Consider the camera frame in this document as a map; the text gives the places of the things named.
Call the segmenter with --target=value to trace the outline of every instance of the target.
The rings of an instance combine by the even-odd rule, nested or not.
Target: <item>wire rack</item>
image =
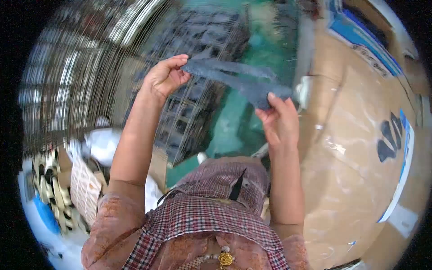
[[[207,54],[237,61],[249,39],[248,6],[209,1],[79,0],[59,8],[22,76],[24,154],[82,140],[100,116],[123,128],[145,74],[160,60]],[[173,165],[202,150],[223,91],[219,83],[192,77],[168,98],[155,144]]]
[[[184,6],[171,10],[163,23],[149,35],[149,42],[143,43],[141,55],[152,60],[143,70],[137,71],[135,78],[142,80],[157,61],[177,54],[238,60],[248,38],[246,21],[239,12],[212,6]],[[211,80],[193,77],[168,98],[156,131],[155,144],[166,150],[173,165],[203,150],[202,141],[224,88]]]

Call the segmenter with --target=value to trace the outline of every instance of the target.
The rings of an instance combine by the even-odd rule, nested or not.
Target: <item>plaid apron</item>
[[[245,169],[237,200],[228,200]],[[162,205],[147,213],[143,231],[123,269],[149,269],[163,242],[208,231],[249,239],[267,252],[272,269],[289,269],[282,242],[260,218],[268,185],[264,167],[257,164],[202,164],[180,180]]]

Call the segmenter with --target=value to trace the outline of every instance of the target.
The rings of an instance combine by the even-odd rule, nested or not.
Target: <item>woman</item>
[[[144,186],[159,115],[191,75],[185,54],[159,62],[135,99],[82,250],[86,269],[308,269],[302,237],[299,121],[290,99],[272,93],[257,109],[271,160],[270,227],[260,219],[269,180],[258,159],[206,160],[145,214]]]

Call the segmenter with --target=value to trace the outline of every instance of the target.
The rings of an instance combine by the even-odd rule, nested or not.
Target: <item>hand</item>
[[[283,102],[271,92],[267,99],[273,108],[267,111],[256,109],[255,114],[263,122],[270,155],[279,150],[297,149],[299,116],[292,100],[289,98]]]
[[[170,94],[191,78],[189,73],[180,69],[187,59],[186,54],[180,54],[160,61],[147,73],[141,89],[150,91],[163,105]]]

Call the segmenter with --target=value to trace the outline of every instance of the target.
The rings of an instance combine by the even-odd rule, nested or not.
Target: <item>pearl bead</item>
[[[228,246],[223,246],[222,247],[222,252],[229,252],[229,247]]]

